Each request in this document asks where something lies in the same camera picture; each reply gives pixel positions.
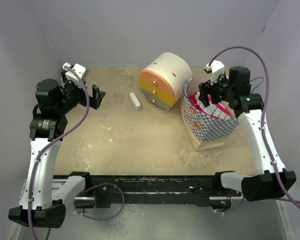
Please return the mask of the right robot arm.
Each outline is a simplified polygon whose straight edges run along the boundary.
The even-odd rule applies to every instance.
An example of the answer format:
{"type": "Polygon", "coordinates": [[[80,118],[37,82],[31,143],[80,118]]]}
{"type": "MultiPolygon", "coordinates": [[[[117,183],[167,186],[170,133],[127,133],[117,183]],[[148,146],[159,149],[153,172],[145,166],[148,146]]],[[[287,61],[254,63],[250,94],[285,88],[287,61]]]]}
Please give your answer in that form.
{"type": "Polygon", "coordinates": [[[218,196],[230,189],[243,194],[249,202],[277,199],[285,195],[296,182],[294,171],[288,171],[281,161],[268,129],[262,97],[251,93],[250,70],[235,66],[226,73],[216,62],[204,68],[210,79],[199,84],[199,100],[205,107],[227,102],[242,125],[252,152],[254,175],[234,171],[218,173],[212,190],[218,196]]]}

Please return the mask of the pink snack bag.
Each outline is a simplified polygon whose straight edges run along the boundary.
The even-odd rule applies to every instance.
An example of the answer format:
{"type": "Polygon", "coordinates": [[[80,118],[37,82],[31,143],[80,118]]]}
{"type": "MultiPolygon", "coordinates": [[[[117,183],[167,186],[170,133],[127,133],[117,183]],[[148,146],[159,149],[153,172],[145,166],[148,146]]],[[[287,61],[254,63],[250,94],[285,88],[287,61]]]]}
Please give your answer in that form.
{"type": "Polygon", "coordinates": [[[191,104],[200,112],[209,115],[210,117],[222,119],[222,120],[230,120],[232,115],[228,109],[221,103],[212,104],[212,99],[208,96],[209,106],[205,107],[204,104],[199,100],[200,92],[197,91],[189,96],[189,100],[191,104]]]}

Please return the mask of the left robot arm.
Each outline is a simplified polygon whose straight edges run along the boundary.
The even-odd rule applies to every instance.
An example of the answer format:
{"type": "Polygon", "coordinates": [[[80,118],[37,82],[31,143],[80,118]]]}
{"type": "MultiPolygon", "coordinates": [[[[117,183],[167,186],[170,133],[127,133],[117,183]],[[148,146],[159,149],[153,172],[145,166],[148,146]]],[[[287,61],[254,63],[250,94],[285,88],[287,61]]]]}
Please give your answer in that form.
{"type": "Polygon", "coordinates": [[[51,78],[36,85],[37,105],[33,108],[29,126],[29,170],[19,204],[9,210],[9,220],[25,227],[58,229],[72,199],[78,194],[91,194],[90,173],[72,172],[57,189],[53,189],[54,171],[68,124],[66,114],[78,104],[96,110],[105,95],[94,84],[92,96],[89,96],[79,82],[70,79],[65,80],[63,86],[51,78]]]}

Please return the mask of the checkered paper bag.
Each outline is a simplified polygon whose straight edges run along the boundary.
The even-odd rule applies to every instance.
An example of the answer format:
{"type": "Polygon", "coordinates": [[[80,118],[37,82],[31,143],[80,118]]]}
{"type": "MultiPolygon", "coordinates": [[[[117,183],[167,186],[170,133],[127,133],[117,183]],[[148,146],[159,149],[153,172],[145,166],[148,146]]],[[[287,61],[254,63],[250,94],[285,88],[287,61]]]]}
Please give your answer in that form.
{"type": "Polygon", "coordinates": [[[223,103],[221,104],[230,111],[231,119],[214,118],[197,110],[189,99],[191,96],[188,95],[189,83],[190,81],[185,81],[182,84],[183,99],[180,111],[194,150],[202,151],[223,146],[226,138],[233,133],[242,121],[236,118],[230,108],[223,103]]]}

